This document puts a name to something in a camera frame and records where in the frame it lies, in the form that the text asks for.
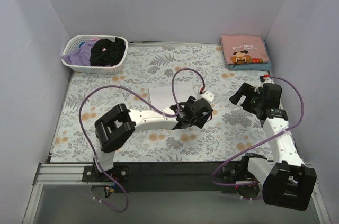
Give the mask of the white t shirt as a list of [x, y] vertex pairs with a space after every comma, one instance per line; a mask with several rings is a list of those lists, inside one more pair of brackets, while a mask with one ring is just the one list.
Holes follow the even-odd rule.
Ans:
[[[186, 102], [190, 96], [197, 96], [191, 83], [175, 84], [174, 90], [178, 102]], [[161, 110], [175, 105], [171, 85], [150, 88], [148, 91], [150, 103], [154, 107]]]

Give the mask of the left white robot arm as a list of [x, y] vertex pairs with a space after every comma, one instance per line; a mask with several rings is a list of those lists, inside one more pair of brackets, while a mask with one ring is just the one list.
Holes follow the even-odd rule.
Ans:
[[125, 104], [116, 105], [95, 122], [99, 146], [94, 157], [94, 175], [102, 182], [112, 177], [115, 151], [134, 133], [156, 129], [178, 130], [191, 126], [203, 128], [211, 119], [214, 98], [214, 94], [205, 91], [198, 98], [190, 96], [179, 106], [172, 105], [159, 113], [154, 110], [130, 110]]

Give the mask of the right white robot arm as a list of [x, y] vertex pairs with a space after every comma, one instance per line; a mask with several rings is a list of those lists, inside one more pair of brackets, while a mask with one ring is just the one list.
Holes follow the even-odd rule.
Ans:
[[262, 83], [254, 87], [243, 83], [230, 97], [232, 104], [238, 104], [241, 97], [243, 110], [255, 115], [262, 129], [271, 140], [273, 165], [266, 157], [246, 153], [231, 171], [231, 177], [245, 180], [256, 179], [262, 186], [263, 200], [268, 205], [299, 211], [308, 208], [317, 175], [307, 167], [298, 155], [285, 110], [280, 108], [282, 88], [275, 83]]

